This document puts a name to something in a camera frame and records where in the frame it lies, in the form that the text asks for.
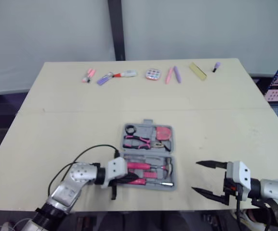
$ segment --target gray tool case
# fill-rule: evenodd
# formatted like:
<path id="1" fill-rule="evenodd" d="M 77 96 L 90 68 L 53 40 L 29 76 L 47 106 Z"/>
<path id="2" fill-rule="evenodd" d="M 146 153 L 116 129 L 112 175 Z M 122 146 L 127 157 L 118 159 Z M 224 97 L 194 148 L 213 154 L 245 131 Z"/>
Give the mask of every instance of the gray tool case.
<path id="1" fill-rule="evenodd" d="M 165 147 L 157 147 L 150 149 L 134 149 L 134 148 L 128 148 L 126 145 L 130 146 L 140 146 L 145 145 L 144 142 L 139 140 L 133 140 L 133 139 L 126 139 L 126 136 L 129 136 L 129 134 L 126 133 L 127 126 L 134 126 L 135 131 L 133 133 L 133 136 L 138 136 L 142 138 L 149 138 L 150 142 L 159 142 L 156 139 L 156 127 L 165 127 L 169 128 L 171 130 L 171 137 L 169 140 L 161 141 L 161 144 L 165 145 Z M 162 168 L 151 168 L 150 170 L 142 170 L 142 169 L 128 169 L 130 172 L 134 172 L 137 174 L 140 178 L 146 179 L 145 185 L 137 185 L 137 184 L 122 184 L 125 187 L 135 187 L 135 188 L 141 188 L 141 189 L 152 189 L 152 190 L 166 190 L 166 191 L 173 191 L 176 188 L 176 174 L 175 174 L 175 162 L 174 158 L 172 157 L 171 153 L 174 149 L 174 133 L 171 126 L 167 125 L 156 125 L 153 124 L 153 120 L 145 119 L 142 124 L 125 124 L 121 139 L 121 146 L 123 148 L 123 152 L 120 153 L 121 157 L 123 157 L 127 163 L 128 162 L 136 162 L 136 163 L 145 163 L 150 164 L 154 166 L 166 166 L 168 165 L 168 162 L 171 163 L 172 171 L 171 174 L 168 175 L 168 171 L 164 170 Z M 146 174 L 144 172 L 156 172 L 157 178 L 145 178 Z M 168 185 L 162 185 L 157 184 L 156 182 L 169 182 L 173 183 L 172 186 Z"/>

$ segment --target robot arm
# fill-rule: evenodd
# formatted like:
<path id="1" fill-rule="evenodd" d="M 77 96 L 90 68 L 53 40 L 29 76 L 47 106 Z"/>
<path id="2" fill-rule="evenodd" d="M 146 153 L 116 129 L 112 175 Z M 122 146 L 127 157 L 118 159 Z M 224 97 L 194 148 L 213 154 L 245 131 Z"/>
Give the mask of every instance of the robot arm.
<path id="1" fill-rule="evenodd" d="M 82 162 L 73 164 L 65 180 L 57 186 L 42 208 L 36 209 L 35 217 L 22 230 L 57 230 L 85 185 L 99 184 L 101 188 L 107 188 L 112 180 L 123 178 L 127 172 L 127 163 L 122 157 L 109 161 L 106 167 Z"/>
<path id="2" fill-rule="evenodd" d="M 193 188 L 204 197 L 229 205 L 230 195 L 235 196 L 237 201 L 246 201 L 252 199 L 252 205 L 267 208 L 268 204 L 275 214 L 278 223 L 278 180 L 261 180 L 251 178 L 250 169 L 241 161 L 235 162 L 217 162 L 217 161 L 199 161 L 197 164 L 211 168 L 226 169 L 224 195 L 217 196 L 211 191 Z"/>

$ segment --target pink pliers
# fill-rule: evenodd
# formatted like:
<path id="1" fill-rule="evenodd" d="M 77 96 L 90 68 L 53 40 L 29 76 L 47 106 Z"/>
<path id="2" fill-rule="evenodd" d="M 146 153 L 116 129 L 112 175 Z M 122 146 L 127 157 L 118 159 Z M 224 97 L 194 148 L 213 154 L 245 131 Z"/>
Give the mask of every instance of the pink pliers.
<path id="1" fill-rule="evenodd" d="M 142 141 L 145 144 L 142 145 L 129 145 L 129 144 L 124 144 L 123 148 L 133 148 L 133 149 L 151 149 L 151 148 L 163 148 L 164 145 L 162 143 L 159 142 L 155 142 L 155 141 L 150 141 L 150 138 L 142 138 L 139 136 L 124 136 L 125 140 L 138 140 L 138 141 Z"/>

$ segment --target purple marker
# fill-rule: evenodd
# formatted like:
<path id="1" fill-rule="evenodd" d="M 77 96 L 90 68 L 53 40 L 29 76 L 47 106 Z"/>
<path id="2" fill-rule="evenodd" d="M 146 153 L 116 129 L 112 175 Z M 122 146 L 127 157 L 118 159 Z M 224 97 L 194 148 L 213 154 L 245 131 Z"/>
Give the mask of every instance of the purple marker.
<path id="1" fill-rule="evenodd" d="M 215 72 L 218 69 L 220 64 L 221 64 L 220 62 L 216 62 L 215 66 L 214 66 L 214 69 L 213 69 L 213 72 Z"/>
<path id="2" fill-rule="evenodd" d="M 181 75 L 179 74 L 179 71 L 177 69 L 177 66 L 174 66 L 173 67 L 173 70 L 175 72 L 175 76 L 176 76 L 176 79 L 177 79 L 177 82 L 178 83 L 181 83 L 182 82 L 182 78 L 181 78 Z"/>

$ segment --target yellow ruler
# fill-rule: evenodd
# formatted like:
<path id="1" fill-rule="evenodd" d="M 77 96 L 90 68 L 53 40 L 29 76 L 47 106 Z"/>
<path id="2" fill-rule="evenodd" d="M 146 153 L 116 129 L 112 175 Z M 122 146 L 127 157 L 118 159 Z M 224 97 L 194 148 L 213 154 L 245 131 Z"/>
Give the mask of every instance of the yellow ruler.
<path id="1" fill-rule="evenodd" d="M 189 65 L 189 68 L 202 80 L 204 81 L 207 75 L 194 63 Z"/>

